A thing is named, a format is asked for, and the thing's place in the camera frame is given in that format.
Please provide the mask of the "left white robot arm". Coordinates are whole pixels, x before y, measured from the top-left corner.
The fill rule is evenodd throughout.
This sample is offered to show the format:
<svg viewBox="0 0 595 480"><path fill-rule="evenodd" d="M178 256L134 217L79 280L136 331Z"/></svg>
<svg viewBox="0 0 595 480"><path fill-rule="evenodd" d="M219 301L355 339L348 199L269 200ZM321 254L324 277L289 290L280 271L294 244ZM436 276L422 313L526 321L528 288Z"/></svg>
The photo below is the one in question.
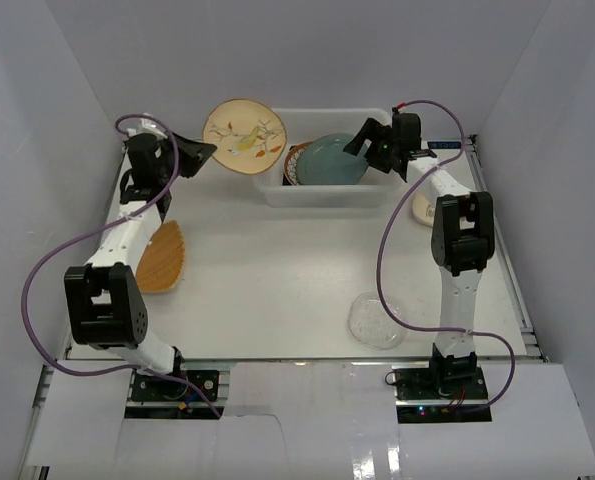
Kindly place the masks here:
<svg viewBox="0 0 595 480"><path fill-rule="evenodd" d="M119 183L120 224L85 265L70 267L64 275L72 336L79 345L156 372L154 387L176 399L186 392L189 377L179 368L179 351L148 331L135 270L169 210L172 195L158 195L176 177L173 169L184 178L195 176L216 146L148 132L129 137L124 147L130 167Z"/></svg>

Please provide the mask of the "beige bird painted plate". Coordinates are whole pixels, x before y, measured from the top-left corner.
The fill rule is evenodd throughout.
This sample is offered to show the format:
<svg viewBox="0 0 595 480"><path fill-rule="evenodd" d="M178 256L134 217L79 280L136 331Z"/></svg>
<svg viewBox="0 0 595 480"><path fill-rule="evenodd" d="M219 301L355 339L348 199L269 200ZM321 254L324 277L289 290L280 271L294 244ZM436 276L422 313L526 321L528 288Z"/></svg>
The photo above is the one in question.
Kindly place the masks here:
<svg viewBox="0 0 595 480"><path fill-rule="evenodd" d="M202 141L216 146L212 158L243 175L258 175L273 167L286 150L287 137L275 111L245 98L215 107L202 131Z"/></svg>

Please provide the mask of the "teal round plate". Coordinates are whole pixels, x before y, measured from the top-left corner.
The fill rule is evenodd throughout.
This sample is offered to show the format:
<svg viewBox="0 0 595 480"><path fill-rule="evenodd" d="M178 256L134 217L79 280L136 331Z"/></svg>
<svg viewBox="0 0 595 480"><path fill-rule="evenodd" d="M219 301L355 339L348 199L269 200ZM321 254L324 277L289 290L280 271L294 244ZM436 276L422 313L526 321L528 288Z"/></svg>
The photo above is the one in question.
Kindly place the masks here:
<svg viewBox="0 0 595 480"><path fill-rule="evenodd" d="M355 185L368 170L362 145L355 156L344 151L353 140L348 133L329 134L309 144L299 155L296 177L300 185Z"/></svg>

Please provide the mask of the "floral round bowl plate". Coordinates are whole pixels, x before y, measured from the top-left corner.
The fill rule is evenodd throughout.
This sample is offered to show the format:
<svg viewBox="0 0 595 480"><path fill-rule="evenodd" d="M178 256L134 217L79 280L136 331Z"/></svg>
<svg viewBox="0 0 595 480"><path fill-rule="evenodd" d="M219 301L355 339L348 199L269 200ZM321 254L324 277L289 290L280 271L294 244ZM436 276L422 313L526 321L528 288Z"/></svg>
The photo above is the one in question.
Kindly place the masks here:
<svg viewBox="0 0 595 480"><path fill-rule="evenodd" d="M304 142L291 146L284 160L283 184L285 186L298 186L297 163L301 154L311 145L310 142Z"/></svg>

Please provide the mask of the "orange woven fan plate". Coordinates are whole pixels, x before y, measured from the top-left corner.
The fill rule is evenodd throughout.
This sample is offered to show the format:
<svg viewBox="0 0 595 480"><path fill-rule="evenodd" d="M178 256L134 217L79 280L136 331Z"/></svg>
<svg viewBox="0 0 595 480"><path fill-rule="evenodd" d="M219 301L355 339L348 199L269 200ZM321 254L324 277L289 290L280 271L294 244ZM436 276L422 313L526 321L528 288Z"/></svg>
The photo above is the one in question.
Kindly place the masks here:
<svg viewBox="0 0 595 480"><path fill-rule="evenodd" d="M173 290L182 277L186 261L185 240L176 221L162 224L148 242L135 278L143 294Z"/></svg>

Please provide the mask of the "cream panda dish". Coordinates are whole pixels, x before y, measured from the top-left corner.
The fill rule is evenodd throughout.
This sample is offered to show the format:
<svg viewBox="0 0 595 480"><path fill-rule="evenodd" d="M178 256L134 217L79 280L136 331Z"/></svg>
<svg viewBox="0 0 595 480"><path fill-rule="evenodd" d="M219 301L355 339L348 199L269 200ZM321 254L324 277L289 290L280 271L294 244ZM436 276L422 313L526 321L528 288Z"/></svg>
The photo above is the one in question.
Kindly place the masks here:
<svg viewBox="0 0 595 480"><path fill-rule="evenodd" d="M435 207L421 193L414 196L412 207L414 219L423 226L431 228L434 223Z"/></svg>

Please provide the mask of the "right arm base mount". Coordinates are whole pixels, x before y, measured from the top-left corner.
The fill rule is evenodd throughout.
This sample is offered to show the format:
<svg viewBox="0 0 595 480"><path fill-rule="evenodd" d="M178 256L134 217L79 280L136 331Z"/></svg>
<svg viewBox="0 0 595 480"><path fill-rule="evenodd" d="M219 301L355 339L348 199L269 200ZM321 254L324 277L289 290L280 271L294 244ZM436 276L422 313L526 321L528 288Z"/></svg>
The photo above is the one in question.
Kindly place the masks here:
<svg viewBox="0 0 595 480"><path fill-rule="evenodd" d="M399 425L490 423L488 389L480 367L470 380L439 387L429 368L398 368L384 376L394 389Z"/></svg>

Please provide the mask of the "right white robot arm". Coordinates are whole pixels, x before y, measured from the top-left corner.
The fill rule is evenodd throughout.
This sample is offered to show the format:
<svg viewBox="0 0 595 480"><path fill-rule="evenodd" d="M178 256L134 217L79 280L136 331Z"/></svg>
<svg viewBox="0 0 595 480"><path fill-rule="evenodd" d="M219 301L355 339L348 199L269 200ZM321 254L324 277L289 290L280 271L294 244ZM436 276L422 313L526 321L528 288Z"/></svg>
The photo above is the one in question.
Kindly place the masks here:
<svg viewBox="0 0 595 480"><path fill-rule="evenodd" d="M477 371L474 313L483 270L495 251L493 199L466 188L436 154L421 148L421 120L413 113L395 113L389 125L367 119L344 151L383 173L397 172L409 184L408 194L421 189L435 203L430 247L442 282L439 325L407 324L388 306L381 284L377 295L396 324L435 334L427 384L436 396L452 398Z"/></svg>

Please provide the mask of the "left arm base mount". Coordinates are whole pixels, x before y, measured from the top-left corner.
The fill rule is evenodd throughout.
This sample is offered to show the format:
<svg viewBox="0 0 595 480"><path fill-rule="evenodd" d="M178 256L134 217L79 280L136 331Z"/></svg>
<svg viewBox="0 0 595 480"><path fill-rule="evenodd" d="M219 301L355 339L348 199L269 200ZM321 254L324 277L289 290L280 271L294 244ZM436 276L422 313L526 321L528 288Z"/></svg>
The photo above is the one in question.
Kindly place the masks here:
<svg viewBox="0 0 595 480"><path fill-rule="evenodd" d="M134 373L124 417L141 420L218 420L225 408L230 372L215 366L188 367L181 371L181 377L195 385L218 414L186 384Z"/></svg>

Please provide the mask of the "clear glass plate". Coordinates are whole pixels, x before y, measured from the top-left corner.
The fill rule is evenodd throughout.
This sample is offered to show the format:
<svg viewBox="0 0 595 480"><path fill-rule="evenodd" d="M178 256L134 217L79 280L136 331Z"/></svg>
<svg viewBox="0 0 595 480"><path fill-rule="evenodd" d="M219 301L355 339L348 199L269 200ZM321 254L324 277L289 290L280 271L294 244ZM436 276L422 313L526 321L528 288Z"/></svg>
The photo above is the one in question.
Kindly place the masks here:
<svg viewBox="0 0 595 480"><path fill-rule="evenodd" d="M359 343L382 351L398 347L407 333L388 315L376 292L364 292L355 298L347 327Z"/></svg>

